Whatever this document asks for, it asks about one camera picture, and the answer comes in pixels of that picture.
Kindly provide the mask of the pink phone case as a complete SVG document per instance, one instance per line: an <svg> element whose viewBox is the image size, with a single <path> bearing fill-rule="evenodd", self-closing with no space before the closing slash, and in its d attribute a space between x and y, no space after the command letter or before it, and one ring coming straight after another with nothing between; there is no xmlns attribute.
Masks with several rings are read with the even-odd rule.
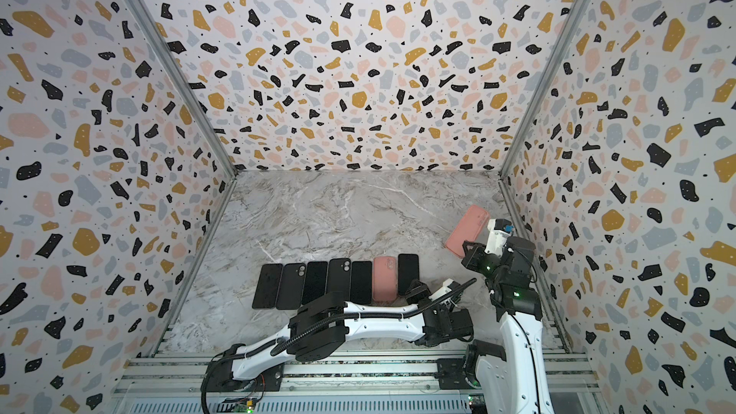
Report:
<svg viewBox="0 0 736 414"><path fill-rule="evenodd" d="M373 260L373 301L393 302L398 297L398 261L381 256Z"/></svg>
<svg viewBox="0 0 736 414"><path fill-rule="evenodd" d="M446 249L457 257L463 258L463 243L474 243L482 230L487 226L489 218L490 215L486 210L472 205L446 240Z"/></svg>

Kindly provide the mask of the black phone case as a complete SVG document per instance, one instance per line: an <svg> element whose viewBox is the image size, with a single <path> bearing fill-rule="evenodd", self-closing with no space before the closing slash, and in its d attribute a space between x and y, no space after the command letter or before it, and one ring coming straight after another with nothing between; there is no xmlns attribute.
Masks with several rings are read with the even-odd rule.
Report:
<svg viewBox="0 0 736 414"><path fill-rule="evenodd" d="M349 258L329 260L326 291L340 293L344 300L350 298L352 261Z"/></svg>
<svg viewBox="0 0 736 414"><path fill-rule="evenodd" d="M307 265L304 263L286 264L283 267L276 299L277 310L293 311L301 306L306 270Z"/></svg>

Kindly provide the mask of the purple phone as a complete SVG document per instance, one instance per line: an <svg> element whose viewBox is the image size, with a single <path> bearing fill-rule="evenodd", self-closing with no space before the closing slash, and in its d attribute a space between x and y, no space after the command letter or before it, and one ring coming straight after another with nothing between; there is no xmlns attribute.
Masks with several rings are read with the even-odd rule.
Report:
<svg viewBox="0 0 736 414"><path fill-rule="evenodd" d="M251 304L253 310L269 310L276 307L283 267L282 264L262 266Z"/></svg>

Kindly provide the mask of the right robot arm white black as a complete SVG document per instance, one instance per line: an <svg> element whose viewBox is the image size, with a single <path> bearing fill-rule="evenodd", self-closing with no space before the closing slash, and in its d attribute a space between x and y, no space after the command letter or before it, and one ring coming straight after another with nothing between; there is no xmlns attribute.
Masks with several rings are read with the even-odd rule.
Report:
<svg viewBox="0 0 736 414"><path fill-rule="evenodd" d="M474 341L465 366L480 386L489 413L552 413L542 350L542 303L536 282L534 245L510 237L492 250L463 243L465 268L485 278L503 344Z"/></svg>

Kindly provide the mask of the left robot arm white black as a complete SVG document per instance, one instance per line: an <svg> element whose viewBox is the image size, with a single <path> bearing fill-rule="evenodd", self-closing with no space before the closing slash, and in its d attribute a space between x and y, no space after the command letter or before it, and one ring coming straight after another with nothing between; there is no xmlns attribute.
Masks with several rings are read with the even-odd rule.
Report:
<svg viewBox="0 0 736 414"><path fill-rule="evenodd" d="M208 364L202 395L231 392L262 383L266 371L291 361L324 360L343 344L368 338L398 339L436 347L473 336L470 312L455 306L475 283L445 281L439 291L404 307L372 307L329 292L298 309L289 323L254 344L238 343Z"/></svg>

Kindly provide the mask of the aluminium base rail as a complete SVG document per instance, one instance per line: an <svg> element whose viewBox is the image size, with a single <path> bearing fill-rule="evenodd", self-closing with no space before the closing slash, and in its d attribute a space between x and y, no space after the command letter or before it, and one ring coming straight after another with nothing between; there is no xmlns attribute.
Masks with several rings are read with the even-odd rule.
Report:
<svg viewBox="0 0 736 414"><path fill-rule="evenodd" d="M450 387L440 360L458 350L339 351L325 360L288 362L256 383L200 394L209 354L132 360L113 392L114 413L496 413L478 388Z"/></svg>

